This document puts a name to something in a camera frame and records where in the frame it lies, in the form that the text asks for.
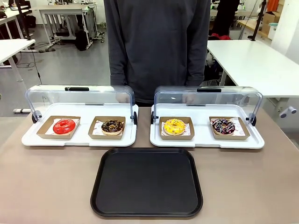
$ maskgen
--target person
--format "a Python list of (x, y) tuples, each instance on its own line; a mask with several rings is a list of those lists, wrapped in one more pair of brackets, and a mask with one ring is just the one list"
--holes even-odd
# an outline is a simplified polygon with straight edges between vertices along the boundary
[(234, 21), (235, 13), (238, 11), (239, 4), (240, 0), (220, 0), (211, 34), (228, 36), (229, 28)]
[(110, 82), (129, 85), (139, 106), (159, 86), (204, 80), (210, 0), (104, 0)]

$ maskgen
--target chocolate donut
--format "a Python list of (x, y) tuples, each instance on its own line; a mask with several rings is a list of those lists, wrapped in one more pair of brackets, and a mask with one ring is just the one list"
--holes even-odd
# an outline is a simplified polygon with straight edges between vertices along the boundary
[(234, 123), (223, 118), (213, 121), (212, 127), (217, 134), (230, 135), (235, 131)]
[(102, 124), (101, 128), (106, 135), (118, 135), (123, 130), (123, 123), (119, 120), (107, 120)]

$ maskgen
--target cardboard box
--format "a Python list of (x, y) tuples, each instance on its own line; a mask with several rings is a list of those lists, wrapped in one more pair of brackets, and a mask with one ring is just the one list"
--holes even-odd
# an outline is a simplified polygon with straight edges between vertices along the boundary
[(280, 19), (279, 12), (266, 12), (263, 15), (263, 25), (268, 25), (269, 23), (276, 22), (278, 23)]
[[(94, 135), (93, 134), (93, 129), (95, 126), (96, 121), (100, 121), (100, 122), (106, 122), (108, 120), (119, 120), (121, 122), (123, 122), (123, 130), (120, 134), (118, 135)], [(94, 117), (92, 124), (90, 125), (89, 131), (88, 131), (88, 135), (92, 138), (92, 139), (107, 139), (107, 140), (121, 140), (122, 135), (125, 131), (125, 127), (126, 127), (126, 117), (117, 117), (117, 116), (97, 116)]]
[(283, 8), (284, 8), (284, 5), (279, 4), (278, 8), (277, 8), (277, 12), (282, 13)]
[(268, 24), (263, 24), (261, 32), (268, 35), (270, 32), (270, 26)]
[[(229, 119), (234, 118), (234, 117), (209, 117), (209, 122), (211, 123), (211, 119), (218, 119), (218, 118), (223, 118), (223, 119), (229, 120)], [(245, 136), (218, 135), (213, 131), (213, 127), (212, 127), (212, 124), (211, 124), (211, 129), (212, 129), (212, 133), (214, 135), (214, 138), (217, 139), (217, 140), (246, 140), (250, 136), (250, 133), (249, 133), (246, 125), (242, 121), (242, 119), (241, 118), (238, 118), (238, 119), (239, 119), (239, 123), (241, 124), (241, 127), (244, 131)]]
[[(190, 126), (190, 135), (187, 136), (182, 136), (182, 135), (162, 135), (161, 131), (162, 131), (162, 122), (166, 122), (167, 120), (170, 119), (179, 119), (181, 121), (183, 121), (185, 124), (189, 124)], [(191, 118), (189, 117), (160, 117), (160, 121), (159, 121), (159, 130), (160, 130), (160, 136), (163, 140), (191, 140), (194, 137), (194, 126), (192, 123)]]
[[(80, 124), (80, 118), (81, 117), (74, 117), (74, 116), (50, 116), (46, 120), (46, 122), (41, 126), (41, 128), (37, 131), (36, 134), (43, 139), (67, 139), (67, 140), (70, 140)], [(79, 121), (78, 121), (77, 125), (75, 126), (75, 128), (71, 132), (68, 132), (67, 134), (45, 134), (48, 131), (48, 129), (51, 127), (51, 125), (54, 123), (55, 119), (79, 119)]]

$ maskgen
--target red glazed donut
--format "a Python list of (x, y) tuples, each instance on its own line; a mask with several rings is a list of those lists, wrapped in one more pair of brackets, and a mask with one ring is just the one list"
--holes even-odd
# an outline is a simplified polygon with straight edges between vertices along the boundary
[(71, 119), (63, 119), (58, 121), (54, 126), (53, 126), (53, 131), (56, 134), (66, 134), (68, 132), (71, 132), (74, 130), (76, 126), (76, 123), (71, 120)]

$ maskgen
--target donut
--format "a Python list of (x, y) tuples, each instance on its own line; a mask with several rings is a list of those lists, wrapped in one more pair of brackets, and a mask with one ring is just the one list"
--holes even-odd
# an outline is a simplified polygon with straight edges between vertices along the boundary
[(180, 135), (184, 132), (186, 125), (179, 119), (170, 119), (164, 123), (163, 128), (169, 135)]
[(66, 133), (74, 130), (75, 126), (76, 126), (76, 123), (72, 119), (63, 119), (63, 120), (58, 121), (53, 126), (53, 131), (56, 134), (66, 134)]
[(227, 119), (216, 119), (212, 122), (213, 131), (218, 135), (232, 135), (235, 131), (233, 122)]
[(118, 135), (123, 130), (123, 123), (119, 120), (107, 120), (102, 124), (101, 128), (106, 135)]

